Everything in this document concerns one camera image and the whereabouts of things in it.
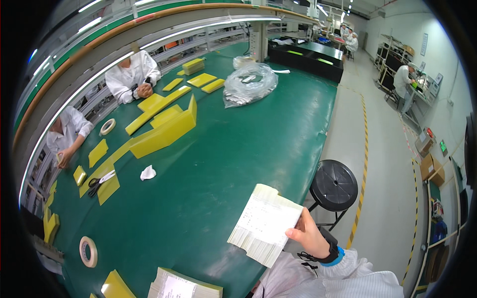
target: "exit sign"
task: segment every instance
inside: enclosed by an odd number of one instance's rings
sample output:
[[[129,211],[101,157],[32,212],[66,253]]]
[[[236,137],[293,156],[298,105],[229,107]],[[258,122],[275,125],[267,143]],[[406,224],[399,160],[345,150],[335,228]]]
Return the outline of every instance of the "exit sign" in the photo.
[[[440,146],[441,146],[442,155],[445,157],[447,155],[447,146],[444,143],[444,140],[441,141]]]

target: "white tape roll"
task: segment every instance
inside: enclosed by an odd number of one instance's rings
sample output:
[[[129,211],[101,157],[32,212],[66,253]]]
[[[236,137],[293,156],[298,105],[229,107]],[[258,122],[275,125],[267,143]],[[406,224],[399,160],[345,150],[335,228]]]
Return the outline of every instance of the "white tape roll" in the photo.
[[[86,246],[90,247],[90,258],[86,257]],[[98,251],[96,250],[96,244],[91,238],[84,236],[80,241],[80,256],[81,261],[86,265],[86,267],[94,268],[98,262]]]
[[[109,119],[101,127],[100,134],[102,134],[102,135],[108,134],[110,131],[113,130],[113,128],[115,126],[116,126],[116,120],[115,119]]]

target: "hair net cap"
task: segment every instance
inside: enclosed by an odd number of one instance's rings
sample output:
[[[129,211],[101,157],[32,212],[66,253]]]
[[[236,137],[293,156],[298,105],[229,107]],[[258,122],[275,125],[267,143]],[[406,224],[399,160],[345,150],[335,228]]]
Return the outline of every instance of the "hair net cap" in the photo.
[[[417,67],[417,65],[415,65],[415,64],[412,63],[412,62],[409,62],[409,63],[407,64],[407,66],[411,66],[411,67],[414,68],[415,70],[418,70],[418,69],[419,69],[419,67]]]

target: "hand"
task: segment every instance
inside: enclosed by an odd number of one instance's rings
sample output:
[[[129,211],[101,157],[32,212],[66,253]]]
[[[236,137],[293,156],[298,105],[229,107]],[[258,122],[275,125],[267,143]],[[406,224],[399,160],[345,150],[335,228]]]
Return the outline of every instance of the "hand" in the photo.
[[[71,157],[74,154],[74,150],[70,148],[66,148],[64,150],[61,150],[58,152],[58,155],[61,157],[60,162],[58,163],[58,168],[59,169],[64,169],[68,166],[68,163],[71,160]]]
[[[137,87],[137,95],[142,98],[147,98],[152,95],[152,87],[148,83],[141,84]]]
[[[307,208],[303,208],[295,228],[287,229],[285,234],[303,246],[307,253],[318,259],[330,255],[330,244],[321,235]]]

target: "clear plastic bag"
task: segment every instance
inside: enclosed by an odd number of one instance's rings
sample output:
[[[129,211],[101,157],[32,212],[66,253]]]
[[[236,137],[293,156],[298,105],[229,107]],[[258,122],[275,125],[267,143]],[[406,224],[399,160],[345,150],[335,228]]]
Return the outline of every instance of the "clear plastic bag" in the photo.
[[[224,83],[225,108],[247,105],[270,94],[278,76],[264,63],[251,63],[231,73]]]
[[[255,63],[255,58],[249,56],[237,56],[232,62],[235,70],[242,68],[249,63]]]

